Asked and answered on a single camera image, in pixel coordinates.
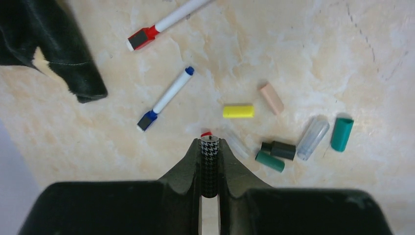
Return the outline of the teal pen cap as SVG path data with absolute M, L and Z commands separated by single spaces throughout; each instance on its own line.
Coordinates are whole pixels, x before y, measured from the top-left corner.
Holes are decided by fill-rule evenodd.
M 353 125 L 353 119 L 345 117 L 336 118 L 330 142 L 332 149 L 338 152 L 345 151 Z

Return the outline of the pink pen cap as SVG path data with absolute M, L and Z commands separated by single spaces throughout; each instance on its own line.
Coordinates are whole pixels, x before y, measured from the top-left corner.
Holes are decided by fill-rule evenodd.
M 275 115 L 280 115 L 284 111 L 284 104 L 270 83 L 266 83 L 259 91 Z

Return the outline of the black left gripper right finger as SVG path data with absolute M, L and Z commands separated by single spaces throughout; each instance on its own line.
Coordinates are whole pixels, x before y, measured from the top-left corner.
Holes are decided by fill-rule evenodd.
M 390 235 L 370 194 L 358 189 L 275 188 L 247 169 L 221 139 L 218 152 L 222 235 Z

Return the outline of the yellow pen cap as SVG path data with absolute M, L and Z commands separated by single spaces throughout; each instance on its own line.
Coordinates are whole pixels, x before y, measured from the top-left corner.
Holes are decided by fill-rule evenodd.
M 253 118 L 255 110 L 253 105 L 228 104 L 223 108 L 224 118 Z

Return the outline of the black pen cap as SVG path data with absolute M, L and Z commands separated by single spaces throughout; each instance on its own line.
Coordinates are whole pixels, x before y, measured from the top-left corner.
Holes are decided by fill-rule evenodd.
M 294 160 L 296 154 L 295 145 L 282 143 L 278 141 L 263 142 L 260 150 L 268 152 L 271 156 L 284 158 L 290 161 Z

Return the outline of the clear pen cap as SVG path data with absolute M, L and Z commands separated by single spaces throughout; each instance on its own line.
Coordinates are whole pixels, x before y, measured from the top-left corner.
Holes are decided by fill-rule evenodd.
M 329 122 L 323 117 L 312 119 L 305 134 L 297 145 L 297 156 L 303 161 L 307 161 L 313 154 L 321 140 L 330 128 Z
M 231 149 L 235 150 L 241 158 L 248 159 L 251 152 L 242 140 L 230 129 L 224 129 L 223 133 L 224 139 L 227 141 Z

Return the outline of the dark green pen cap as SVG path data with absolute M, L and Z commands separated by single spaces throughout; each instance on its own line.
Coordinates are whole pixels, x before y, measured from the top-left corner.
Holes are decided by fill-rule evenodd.
M 270 154 L 264 151 L 258 151 L 258 153 L 255 156 L 255 160 L 278 172 L 282 172 L 285 168 L 284 161 L 276 159 L 275 157 L 271 156 Z

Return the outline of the red pen cap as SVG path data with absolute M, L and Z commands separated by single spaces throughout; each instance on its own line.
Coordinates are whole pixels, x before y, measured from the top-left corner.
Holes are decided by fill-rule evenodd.
M 207 131 L 207 132 L 204 132 L 204 133 L 202 133 L 200 135 L 201 138 L 204 137 L 204 136 L 212 136 L 212 132 L 211 131 Z

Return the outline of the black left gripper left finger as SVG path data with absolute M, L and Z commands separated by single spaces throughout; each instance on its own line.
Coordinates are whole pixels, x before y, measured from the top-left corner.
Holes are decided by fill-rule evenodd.
M 37 198 L 21 235 L 199 235 L 201 144 L 157 180 L 57 182 Z

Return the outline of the houndstooth pen cap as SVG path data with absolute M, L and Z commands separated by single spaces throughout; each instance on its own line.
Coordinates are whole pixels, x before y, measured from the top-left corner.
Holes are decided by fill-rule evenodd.
M 213 198 L 217 195 L 218 144 L 217 136 L 201 137 L 202 195 L 205 198 Z

